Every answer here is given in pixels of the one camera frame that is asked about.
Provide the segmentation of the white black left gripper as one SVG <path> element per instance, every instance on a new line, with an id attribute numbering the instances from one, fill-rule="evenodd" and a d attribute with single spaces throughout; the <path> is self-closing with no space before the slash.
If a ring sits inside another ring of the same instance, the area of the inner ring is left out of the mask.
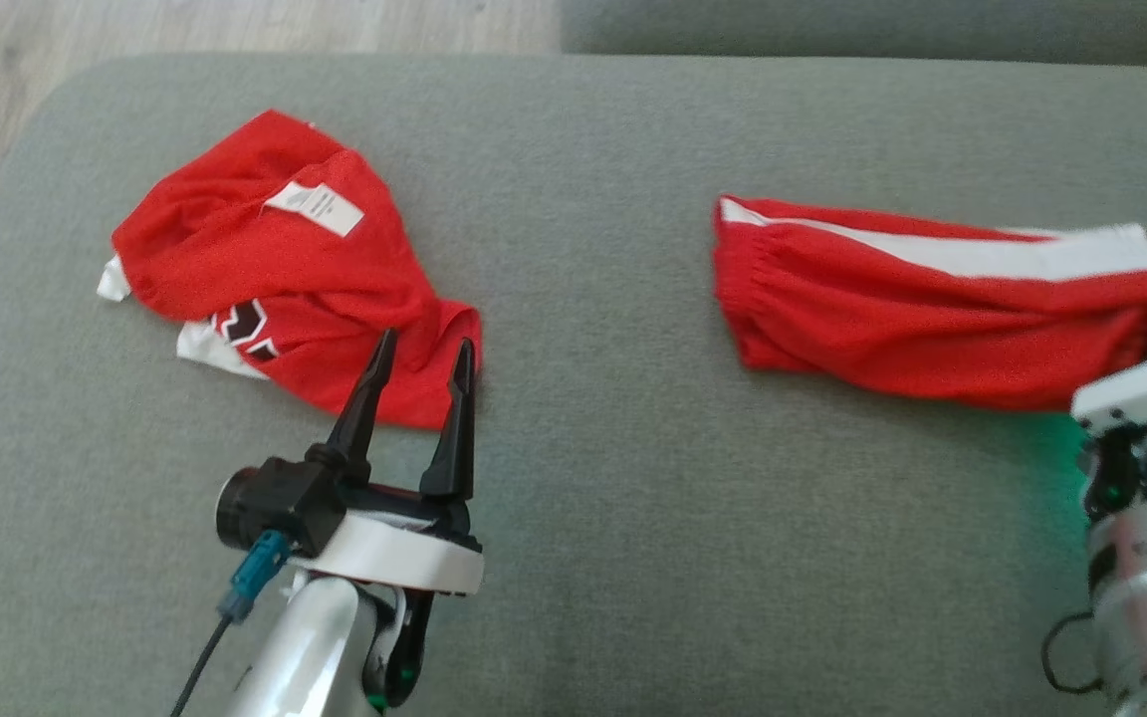
<path id="1" fill-rule="evenodd" d="M 307 449 L 338 484 L 369 484 L 367 458 L 379 400 L 395 368 L 397 330 L 383 332 L 323 443 Z M 475 488 L 475 345 L 463 340 L 448 376 L 450 405 L 420 494 L 373 485 L 346 491 L 345 517 L 318 558 L 290 564 L 313 575 L 395 589 L 469 597 L 481 589 L 484 555 L 468 505 Z"/>

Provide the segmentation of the red jersey white sleeves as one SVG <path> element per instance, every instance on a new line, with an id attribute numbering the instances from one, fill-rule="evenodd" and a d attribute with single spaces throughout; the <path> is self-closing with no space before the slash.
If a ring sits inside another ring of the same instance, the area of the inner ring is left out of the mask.
<path id="1" fill-rule="evenodd" d="M 171 176 L 111 236 L 97 294 L 179 325 L 175 354 L 331 414 L 397 332 L 381 423 L 437 430 L 477 309 L 442 298 L 395 196 L 358 150 L 268 110 Z"/>

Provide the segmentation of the red shorts white stripe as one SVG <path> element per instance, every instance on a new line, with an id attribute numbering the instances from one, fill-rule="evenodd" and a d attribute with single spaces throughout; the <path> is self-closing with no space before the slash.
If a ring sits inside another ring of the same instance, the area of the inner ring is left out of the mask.
<path id="1" fill-rule="evenodd" d="M 723 195 L 713 293 L 752 371 L 1066 411 L 1141 361 L 1147 231 L 992 228 Z"/>

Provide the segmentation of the large grey sofa seat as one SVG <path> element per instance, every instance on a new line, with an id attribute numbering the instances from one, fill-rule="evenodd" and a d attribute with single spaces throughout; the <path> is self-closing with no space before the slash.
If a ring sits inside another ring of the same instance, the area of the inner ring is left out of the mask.
<path id="1" fill-rule="evenodd" d="M 331 418 L 96 295 L 145 192 L 270 108 L 354 146 L 479 309 L 476 597 L 396 717 L 1103 717 L 1077 427 L 752 373 L 723 192 L 1147 228 L 1147 68 L 162 55 L 64 81 L 0 186 L 0 717 L 167 717 L 241 562 L 233 473 Z"/>

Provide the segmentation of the grey sofa ottoman cushion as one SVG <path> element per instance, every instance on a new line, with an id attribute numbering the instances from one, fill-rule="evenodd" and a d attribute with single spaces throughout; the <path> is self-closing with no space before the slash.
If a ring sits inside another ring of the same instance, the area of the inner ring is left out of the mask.
<path id="1" fill-rule="evenodd" d="M 1147 67 L 1147 0 L 557 0 L 571 54 Z"/>

